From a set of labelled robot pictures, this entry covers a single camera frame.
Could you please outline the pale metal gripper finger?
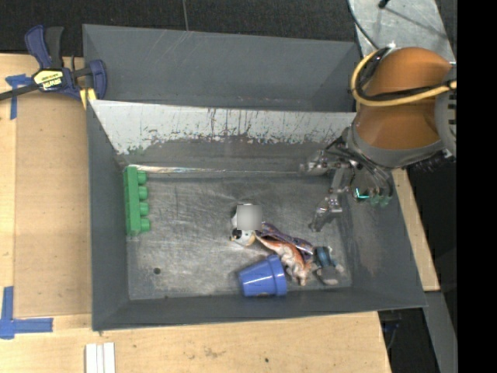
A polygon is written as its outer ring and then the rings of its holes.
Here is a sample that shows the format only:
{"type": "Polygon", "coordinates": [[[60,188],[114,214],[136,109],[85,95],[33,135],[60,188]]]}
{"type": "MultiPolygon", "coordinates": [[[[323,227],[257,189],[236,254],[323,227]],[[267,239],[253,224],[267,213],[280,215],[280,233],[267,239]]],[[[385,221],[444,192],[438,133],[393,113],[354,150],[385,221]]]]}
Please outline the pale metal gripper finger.
{"type": "Polygon", "coordinates": [[[342,213],[341,196],[331,193],[324,197],[315,207],[314,213],[309,223],[309,229],[313,232],[320,232],[333,219],[342,213]]]}
{"type": "Polygon", "coordinates": [[[329,155],[324,150],[312,152],[300,165],[299,173],[309,176],[322,176],[333,170],[329,155]]]}

